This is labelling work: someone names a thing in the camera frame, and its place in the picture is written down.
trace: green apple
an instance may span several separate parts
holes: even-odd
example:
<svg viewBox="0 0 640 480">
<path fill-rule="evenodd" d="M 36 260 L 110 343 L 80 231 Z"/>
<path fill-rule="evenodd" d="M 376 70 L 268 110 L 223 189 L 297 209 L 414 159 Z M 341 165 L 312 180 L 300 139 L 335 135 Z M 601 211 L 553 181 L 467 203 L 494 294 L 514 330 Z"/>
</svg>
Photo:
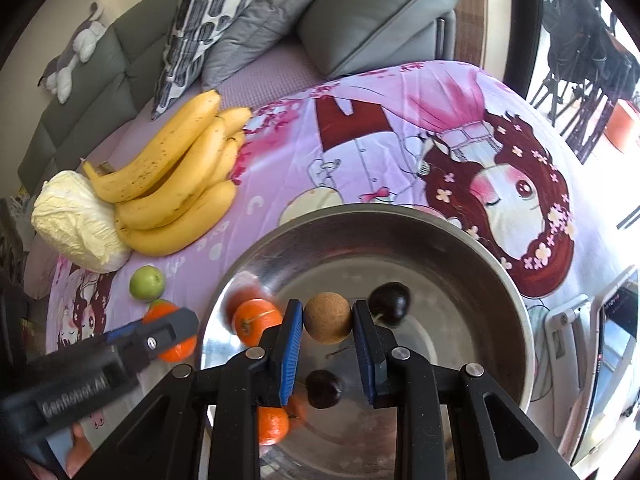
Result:
<svg viewBox="0 0 640 480">
<path fill-rule="evenodd" d="M 164 276 L 157 267 L 140 267 L 129 280 L 129 293 L 140 301 L 157 300 L 164 292 Z"/>
</svg>

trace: gray pillow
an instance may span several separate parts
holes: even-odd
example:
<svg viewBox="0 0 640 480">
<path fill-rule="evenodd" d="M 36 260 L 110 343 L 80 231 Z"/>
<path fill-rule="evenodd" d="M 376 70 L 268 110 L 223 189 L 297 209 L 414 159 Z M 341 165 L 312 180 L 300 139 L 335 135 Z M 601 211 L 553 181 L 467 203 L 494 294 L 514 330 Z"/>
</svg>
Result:
<svg viewBox="0 0 640 480">
<path fill-rule="evenodd" d="M 422 32 L 457 2 L 315 0 L 298 23 L 298 35 L 327 79 L 389 66 L 391 59 L 433 59 L 433 45 L 422 41 Z M 404 59 L 398 59 L 399 51 Z"/>
<path fill-rule="evenodd" d="M 313 0 L 253 0 L 206 54 L 202 89 L 217 88 L 289 34 Z"/>
</svg>

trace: black gripper frame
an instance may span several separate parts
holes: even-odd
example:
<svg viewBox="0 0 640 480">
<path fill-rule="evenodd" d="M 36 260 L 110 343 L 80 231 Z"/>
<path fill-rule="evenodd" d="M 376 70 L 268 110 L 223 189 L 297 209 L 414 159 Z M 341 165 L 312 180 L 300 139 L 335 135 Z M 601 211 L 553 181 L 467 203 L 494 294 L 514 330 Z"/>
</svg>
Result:
<svg viewBox="0 0 640 480">
<path fill-rule="evenodd" d="M 293 330 L 302 330 L 302 304 L 297 300 L 289 301 L 281 325 L 262 334 L 262 356 L 250 349 L 214 368 L 174 367 L 74 480 L 196 480 L 207 409 L 214 404 L 208 478 L 258 480 L 256 409 L 287 402 L 280 397 L 283 366 L 290 364 L 287 355 L 293 352 L 297 359 L 300 350 L 299 339 L 295 348 L 288 348 Z"/>
<path fill-rule="evenodd" d="M 374 324 L 366 301 L 354 304 L 353 315 L 356 352 L 369 357 L 358 356 L 364 392 L 374 408 L 398 407 L 395 480 L 447 480 L 441 404 L 458 480 L 577 479 L 489 372 L 434 366 L 399 348 L 391 330 Z"/>
<path fill-rule="evenodd" d="M 197 316 L 180 308 L 160 319 L 133 321 L 29 362 L 17 379 L 1 385 L 4 431 L 17 452 L 66 480 L 46 438 L 133 390 L 138 385 L 137 373 L 197 331 Z"/>
</svg>

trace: dark plum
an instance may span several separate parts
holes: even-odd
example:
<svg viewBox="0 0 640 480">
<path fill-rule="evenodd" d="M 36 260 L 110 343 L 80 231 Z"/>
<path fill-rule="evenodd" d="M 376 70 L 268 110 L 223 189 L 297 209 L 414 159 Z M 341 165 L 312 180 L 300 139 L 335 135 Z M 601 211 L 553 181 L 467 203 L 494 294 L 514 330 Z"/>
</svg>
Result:
<svg viewBox="0 0 640 480">
<path fill-rule="evenodd" d="M 342 382 L 329 370 L 314 370 L 305 379 L 306 397 L 314 408 L 332 408 L 342 396 Z"/>
<path fill-rule="evenodd" d="M 376 288 L 368 303 L 373 317 L 386 325 L 398 326 L 409 311 L 411 294 L 402 283 L 389 282 Z"/>
</svg>

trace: orange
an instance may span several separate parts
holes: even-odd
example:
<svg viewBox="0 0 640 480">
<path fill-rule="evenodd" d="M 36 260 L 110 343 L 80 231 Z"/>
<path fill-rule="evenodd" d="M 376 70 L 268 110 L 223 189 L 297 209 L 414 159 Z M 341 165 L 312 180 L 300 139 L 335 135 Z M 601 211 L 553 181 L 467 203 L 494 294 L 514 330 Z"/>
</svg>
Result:
<svg viewBox="0 0 640 480">
<path fill-rule="evenodd" d="M 282 323 L 282 314 L 267 300 L 248 300 L 236 310 L 231 324 L 240 341 L 247 346 L 258 346 L 262 332 Z"/>
<path fill-rule="evenodd" d="M 155 300 L 149 306 L 149 310 L 146 311 L 145 317 L 142 318 L 143 323 L 150 323 L 156 319 L 171 314 L 178 310 L 171 301 L 167 300 Z M 185 339 L 183 342 L 178 343 L 176 346 L 169 348 L 167 351 L 160 354 L 160 358 L 169 363 L 177 363 L 184 361 L 187 357 L 193 354 L 196 349 L 196 336 L 192 336 Z"/>
<path fill-rule="evenodd" d="M 289 415 L 283 408 L 258 406 L 258 444 L 272 446 L 289 433 Z"/>
<path fill-rule="evenodd" d="M 291 431 L 302 426 L 305 420 L 305 408 L 304 402 L 298 394 L 294 393 L 289 397 L 289 402 L 284 407 L 284 410 L 287 412 L 287 415 L 289 415 Z"/>
</svg>

